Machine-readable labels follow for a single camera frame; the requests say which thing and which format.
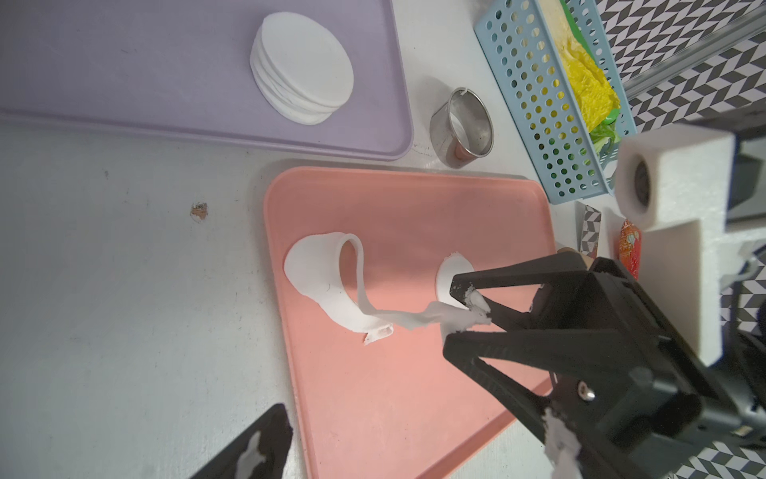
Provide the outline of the yellow napa cabbage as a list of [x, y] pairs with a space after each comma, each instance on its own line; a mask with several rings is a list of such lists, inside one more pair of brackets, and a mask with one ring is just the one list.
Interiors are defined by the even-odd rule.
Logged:
[[620, 99], [604, 71], [574, 38], [560, 1], [540, 1], [539, 6], [578, 102], [580, 114], [590, 132], [612, 110], [620, 109]]

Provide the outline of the round cut white wrapper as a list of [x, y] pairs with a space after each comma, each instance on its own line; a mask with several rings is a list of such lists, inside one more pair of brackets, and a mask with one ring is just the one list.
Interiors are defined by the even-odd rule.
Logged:
[[472, 273], [474, 267], [466, 257], [463, 257], [460, 253], [452, 253], [449, 257], [444, 259], [441, 263], [437, 275], [436, 275], [436, 295], [437, 301], [440, 303], [446, 303], [446, 305], [452, 305], [452, 307], [458, 307], [458, 309], [466, 309], [463, 303], [456, 301], [452, 297], [451, 285], [455, 275], [462, 275], [462, 273]]

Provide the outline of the green lettuce leaves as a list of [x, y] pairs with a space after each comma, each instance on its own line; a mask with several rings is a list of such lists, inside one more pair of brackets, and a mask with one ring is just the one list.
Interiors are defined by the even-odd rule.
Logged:
[[592, 131], [590, 141], [594, 151], [600, 156], [610, 155], [610, 152], [620, 141], [620, 135], [616, 129], [616, 120], [620, 117], [620, 110], [612, 110]]

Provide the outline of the red snack bag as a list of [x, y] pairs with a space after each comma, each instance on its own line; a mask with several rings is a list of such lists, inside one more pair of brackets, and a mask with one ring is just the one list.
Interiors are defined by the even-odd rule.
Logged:
[[642, 232], [631, 221], [625, 220], [618, 238], [618, 259], [635, 279], [640, 276], [641, 254]]

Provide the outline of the light blue perforated plastic basket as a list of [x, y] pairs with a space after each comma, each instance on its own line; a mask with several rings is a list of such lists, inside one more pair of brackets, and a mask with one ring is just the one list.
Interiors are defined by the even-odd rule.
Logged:
[[636, 124], [598, 5], [568, 1], [596, 65], [620, 99], [620, 141], [602, 157], [594, 151], [539, 2], [493, 2], [475, 24], [476, 37], [549, 201], [609, 194], [620, 141], [636, 133]]

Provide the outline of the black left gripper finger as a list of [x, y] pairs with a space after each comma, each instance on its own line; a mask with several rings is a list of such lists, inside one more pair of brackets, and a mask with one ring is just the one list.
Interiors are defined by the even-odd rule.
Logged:
[[191, 478], [279, 479], [292, 439], [285, 405], [274, 404]]

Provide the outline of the stack of white dumpling wrappers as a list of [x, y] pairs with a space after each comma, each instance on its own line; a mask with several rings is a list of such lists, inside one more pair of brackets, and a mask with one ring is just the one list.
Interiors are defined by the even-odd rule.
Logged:
[[267, 103], [299, 125], [328, 120], [349, 101], [354, 88], [353, 67], [338, 39], [318, 22], [293, 12], [263, 19], [249, 65]]

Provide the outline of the white dough piece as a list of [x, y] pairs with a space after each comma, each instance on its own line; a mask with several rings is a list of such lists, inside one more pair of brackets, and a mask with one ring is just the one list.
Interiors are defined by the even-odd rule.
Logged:
[[[355, 253], [356, 297], [347, 293], [341, 279], [341, 253], [347, 245]], [[437, 300], [420, 313], [373, 307], [364, 284], [362, 241], [352, 234], [330, 233], [300, 239], [287, 253], [283, 271], [292, 286], [319, 305], [332, 321], [353, 333], [363, 333], [365, 344], [393, 335], [396, 327], [412, 331], [439, 325], [441, 336], [447, 337], [491, 323], [490, 311], [477, 311], [466, 305], [466, 309], [458, 309]]]

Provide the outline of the purple plastic tray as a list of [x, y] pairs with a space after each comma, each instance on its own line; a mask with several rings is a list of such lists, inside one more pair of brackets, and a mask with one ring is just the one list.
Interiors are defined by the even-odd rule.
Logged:
[[[328, 28], [351, 60], [349, 101], [316, 126], [279, 115], [251, 74], [257, 29], [281, 11]], [[388, 1], [5, 1], [1, 115], [379, 161], [414, 136]]]

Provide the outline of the pink cutting board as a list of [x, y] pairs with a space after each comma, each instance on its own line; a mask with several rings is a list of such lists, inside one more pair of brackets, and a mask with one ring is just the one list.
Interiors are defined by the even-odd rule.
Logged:
[[437, 325], [365, 344], [289, 282], [299, 240], [359, 237], [379, 309], [418, 313], [460, 253], [478, 271], [556, 249], [548, 200], [529, 180], [300, 167], [263, 205], [307, 473], [312, 478], [441, 478], [513, 420], [442, 355]]

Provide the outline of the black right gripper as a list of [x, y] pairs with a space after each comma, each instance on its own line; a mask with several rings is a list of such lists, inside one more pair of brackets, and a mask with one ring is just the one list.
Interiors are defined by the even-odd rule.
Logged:
[[724, 353], [694, 357], [646, 292], [613, 261], [590, 269], [576, 251], [455, 275], [450, 295], [469, 309], [513, 311], [482, 291], [538, 285], [547, 329], [462, 331], [443, 356], [544, 441], [548, 412], [582, 455], [588, 478], [659, 478], [722, 443], [765, 450], [765, 321], [743, 321], [736, 283], [724, 297]]

